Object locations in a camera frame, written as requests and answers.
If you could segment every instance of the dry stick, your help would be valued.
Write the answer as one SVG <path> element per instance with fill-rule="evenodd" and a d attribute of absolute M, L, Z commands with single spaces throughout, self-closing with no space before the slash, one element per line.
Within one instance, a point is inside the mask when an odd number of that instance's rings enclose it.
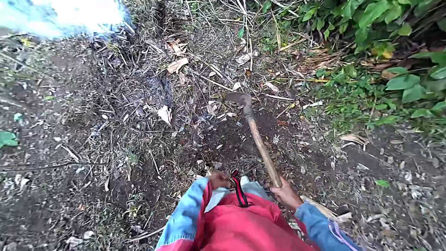
<path fill-rule="evenodd" d="M 107 165 L 108 163 L 79 163 L 79 162 L 74 162 L 74 161 L 70 161 L 64 164 L 60 164 L 60 165 L 55 165 L 55 166 L 49 166 L 49 167 L 37 167 L 37 168 L 26 168 L 26 169 L 3 169 L 0 170 L 0 172 L 30 172 L 30 171 L 38 171 L 38 170 L 45 170 L 45 169 L 51 169 L 51 168 L 59 168 L 59 167 L 64 167 L 64 166 L 69 166 L 69 165 Z M 6 166 L 6 167 L 17 167 L 20 165 L 12 165 L 12 166 Z"/>
<path fill-rule="evenodd" d="M 150 237 L 150 236 L 152 236 L 152 235 L 154 235 L 154 234 L 156 234 L 158 232 L 161 232 L 161 230 L 163 230 L 165 227 L 166 227 L 166 225 L 164 225 L 164 227 L 162 227 L 162 228 L 160 228 L 160 229 L 158 229 L 158 230 L 156 230 L 156 231 L 154 231 L 154 232 L 152 232 L 150 234 L 144 234 L 144 235 L 142 235 L 140 237 L 136 237 L 134 239 L 130 239 L 130 240 L 126 241 L 125 243 L 135 242 L 135 241 L 139 241 L 139 240 L 142 240 L 144 238 Z"/>
<path fill-rule="evenodd" d="M 211 82 L 211 83 L 213 83 L 213 84 L 215 84 L 215 85 L 217 85 L 217 86 L 220 86 L 221 88 L 224 88 L 224 89 L 226 89 L 226 90 L 232 92 L 232 89 L 229 89 L 228 87 L 226 87 L 226 86 L 224 86 L 224 85 L 222 85 L 222 84 L 219 84 L 219 83 L 217 83 L 217 82 L 215 82 L 215 81 L 212 81 L 212 80 L 210 80 L 210 79 L 207 78 L 207 77 L 201 76 L 200 74 L 198 74 L 198 73 L 195 72 L 195 71 L 192 71 L 192 73 L 194 73 L 195 75 L 197 75 L 197 76 L 199 76 L 199 77 L 202 77 L 203 79 L 205 79 L 205 80 L 207 80 L 207 81 L 209 81 L 209 82 Z"/>
<path fill-rule="evenodd" d="M 271 2 L 273 2 L 274 4 L 276 4 L 276 5 L 278 5 L 279 7 L 282 7 L 282 8 L 288 8 L 287 6 L 285 6 L 285 5 L 283 5 L 283 4 L 281 4 L 281 3 L 279 3 L 279 2 L 277 2 L 276 0 L 271 0 Z M 288 9 L 288 12 L 289 13 L 291 13 L 291 14 L 293 14 L 295 17 L 300 17 L 299 15 L 297 15 L 294 11 L 292 11 L 292 10 L 290 10 L 290 9 Z"/>
<path fill-rule="evenodd" d="M 271 97 L 271 98 L 281 99 L 281 100 L 294 101 L 294 99 L 285 98 L 285 97 L 280 97 L 280 96 L 275 96 L 275 95 L 269 95 L 269 94 L 263 94 L 263 95 L 268 96 L 268 97 Z"/>
<path fill-rule="evenodd" d="M 152 151 L 149 151 L 149 153 L 150 153 L 150 156 L 152 157 L 152 161 L 153 161 L 153 164 L 155 165 L 155 169 L 157 170 L 157 173 L 160 176 L 161 175 L 160 174 L 160 170 L 158 169 L 158 166 L 157 166 L 157 163 L 155 161 L 155 158 L 153 157 Z"/>

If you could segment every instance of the left hand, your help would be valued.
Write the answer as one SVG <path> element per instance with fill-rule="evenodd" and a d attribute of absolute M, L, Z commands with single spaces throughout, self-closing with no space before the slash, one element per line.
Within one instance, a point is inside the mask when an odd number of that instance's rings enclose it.
<path fill-rule="evenodd" d="M 219 187 L 229 187 L 230 181 L 227 174 L 219 170 L 212 170 L 212 174 L 209 176 L 209 182 L 211 183 L 212 190 Z"/>

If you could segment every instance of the right hand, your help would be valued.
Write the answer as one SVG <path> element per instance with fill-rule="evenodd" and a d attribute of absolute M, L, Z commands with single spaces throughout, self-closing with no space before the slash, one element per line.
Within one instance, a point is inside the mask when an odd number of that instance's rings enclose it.
<path fill-rule="evenodd" d="M 284 177 L 280 176 L 280 180 L 282 181 L 282 187 L 271 187 L 271 191 L 274 193 L 274 195 L 276 195 L 276 198 L 280 203 L 284 204 L 290 210 L 295 211 L 296 208 L 298 208 L 304 202 L 284 179 Z"/>

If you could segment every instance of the vegetation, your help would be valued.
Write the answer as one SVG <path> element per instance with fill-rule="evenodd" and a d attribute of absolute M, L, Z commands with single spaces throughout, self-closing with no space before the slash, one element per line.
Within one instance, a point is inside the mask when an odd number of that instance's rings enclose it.
<path fill-rule="evenodd" d="M 273 8 L 266 1 L 262 12 Z M 440 37 L 446 35 L 445 9 L 439 0 L 324 0 L 292 7 L 299 18 L 287 19 L 289 13 L 284 11 L 275 19 L 282 34 L 292 28 L 309 32 L 325 41 L 329 52 L 347 55 L 343 58 L 349 65 L 334 71 L 317 69 L 316 74 L 328 80 L 314 94 L 327 99 L 325 113 L 335 118 L 335 130 L 343 133 L 358 123 L 373 129 L 410 120 L 431 136 L 443 138 L 446 49 Z M 436 41 L 427 41 L 426 36 Z M 261 40 L 265 50 L 277 48 L 271 37 Z M 439 43 L 428 51 L 424 44 L 433 42 Z M 359 64 L 364 56 L 386 63 L 396 54 L 401 66 L 381 74 Z M 408 59 L 412 63 L 403 64 Z"/>

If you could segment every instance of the twig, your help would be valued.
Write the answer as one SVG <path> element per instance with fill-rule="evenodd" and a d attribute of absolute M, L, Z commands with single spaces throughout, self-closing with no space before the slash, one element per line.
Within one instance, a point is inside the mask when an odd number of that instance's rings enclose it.
<path fill-rule="evenodd" d="M 226 90 L 232 92 L 232 89 L 229 89 L 228 87 L 226 87 L 226 86 L 224 86 L 224 85 L 222 85 L 222 84 L 219 84 L 219 83 L 217 83 L 217 82 L 215 82 L 215 81 L 212 81 L 212 80 L 210 80 L 209 78 L 207 78 L 207 77 L 205 77 L 205 76 L 202 76 L 202 75 L 198 74 L 198 73 L 195 72 L 195 71 L 191 71 L 191 72 L 194 73 L 195 75 L 197 75 L 197 76 L 199 76 L 199 77 L 202 77 L 203 79 L 205 79 L 205 80 L 207 80 L 207 81 L 209 81 L 209 82 L 215 84 L 215 85 L 220 86 L 221 88 L 224 88 L 224 89 L 226 89 Z"/>
<path fill-rule="evenodd" d="M 155 165 L 155 169 L 157 170 L 157 173 L 160 176 L 161 175 L 160 170 L 158 169 L 157 162 L 155 161 L 155 158 L 153 157 L 152 151 L 149 151 L 149 153 L 150 153 L 150 156 L 152 157 L 152 161 L 153 161 L 153 164 Z"/>
<path fill-rule="evenodd" d="M 296 105 L 296 104 L 295 104 L 295 103 L 291 103 L 291 104 L 289 104 L 289 105 L 285 108 L 285 110 L 283 110 L 283 111 L 276 117 L 276 119 L 278 119 L 278 118 L 280 117 L 280 115 L 282 115 L 284 112 L 288 111 L 293 105 Z"/>
<path fill-rule="evenodd" d="M 291 46 L 295 46 L 296 44 L 299 44 L 299 43 L 301 43 L 301 42 L 303 42 L 303 41 L 305 41 L 305 40 L 307 40 L 307 39 L 305 38 L 305 39 L 301 39 L 301 40 L 299 40 L 299 41 L 297 41 L 297 42 L 290 43 L 289 45 L 280 48 L 279 51 L 286 50 L 286 49 L 290 48 Z"/>
<path fill-rule="evenodd" d="M 281 4 L 281 3 L 279 3 L 279 2 L 277 2 L 276 0 L 271 0 L 271 2 L 273 2 L 274 4 L 276 4 L 277 6 L 279 6 L 279 7 L 282 7 L 282 8 L 288 8 L 287 6 L 285 6 L 285 5 L 283 5 L 283 4 Z M 295 17 L 300 17 L 299 15 L 297 15 L 294 11 L 292 11 L 292 10 L 290 10 L 290 9 L 288 9 L 288 12 L 289 13 L 291 13 L 291 14 L 293 14 Z"/>
<path fill-rule="evenodd" d="M 0 170 L 0 172 L 30 172 L 30 171 L 38 171 L 38 170 L 45 170 L 45 169 L 51 169 L 51 168 L 59 168 L 59 167 L 64 167 L 64 166 L 69 166 L 69 165 L 107 165 L 108 163 L 79 163 L 79 162 L 74 162 L 74 161 L 70 161 L 64 164 L 60 164 L 60 165 L 55 165 L 55 166 L 49 166 L 49 167 L 37 167 L 37 168 L 25 168 L 25 169 L 20 169 L 20 170 L 16 170 L 16 169 L 3 169 Z M 17 167 L 17 166 L 22 166 L 22 165 L 11 165 L 11 166 L 6 166 L 6 167 Z"/>
<path fill-rule="evenodd" d="M 135 242 L 135 241 L 139 241 L 139 240 L 142 240 L 144 238 L 150 237 L 150 236 L 152 236 L 152 235 L 154 235 L 154 234 L 156 234 L 158 232 L 161 232 L 165 227 L 166 227 L 166 225 L 164 225 L 164 227 L 162 227 L 162 228 L 160 228 L 160 229 L 158 229 L 158 230 L 156 230 L 156 231 L 154 231 L 154 232 L 152 232 L 150 234 L 143 234 L 140 237 L 136 237 L 136 238 L 130 239 L 130 240 L 126 241 L 125 243 Z"/>
<path fill-rule="evenodd" d="M 269 94 L 263 94 L 263 95 L 268 96 L 268 97 L 271 97 L 271 98 L 281 99 L 281 100 L 294 101 L 294 99 L 285 98 L 285 97 L 280 97 L 280 96 L 275 96 L 275 95 L 269 95 Z"/>

